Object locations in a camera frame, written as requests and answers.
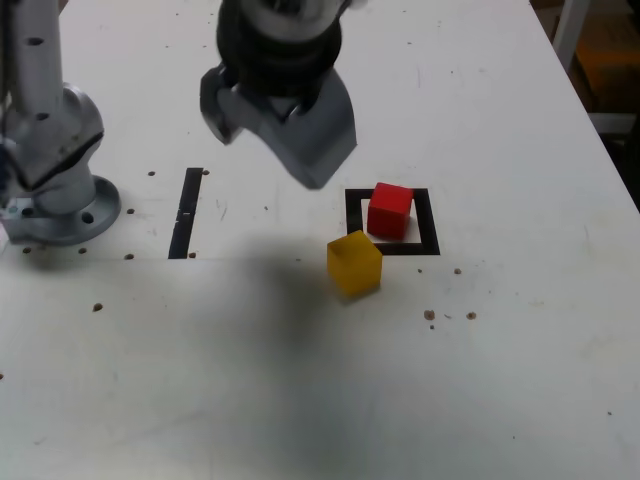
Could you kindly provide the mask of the narrow dark grey gripper jaw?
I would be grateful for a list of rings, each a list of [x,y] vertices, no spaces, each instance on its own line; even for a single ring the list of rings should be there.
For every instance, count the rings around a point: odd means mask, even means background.
[[[231,144],[242,131],[229,119],[219,99],[221,94],[230,93],[235,85],[224,64],[208,70],[200,81],[201,115],[210,131],[224,145]]]

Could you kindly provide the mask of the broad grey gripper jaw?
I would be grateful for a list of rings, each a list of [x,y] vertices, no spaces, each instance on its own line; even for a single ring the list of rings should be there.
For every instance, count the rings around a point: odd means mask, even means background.
[[[309,190],[323,188],[357,146],[346,86],[332,69],[315,97],[273,97],[237,84],[217,94],[230,123],[247,130]]]

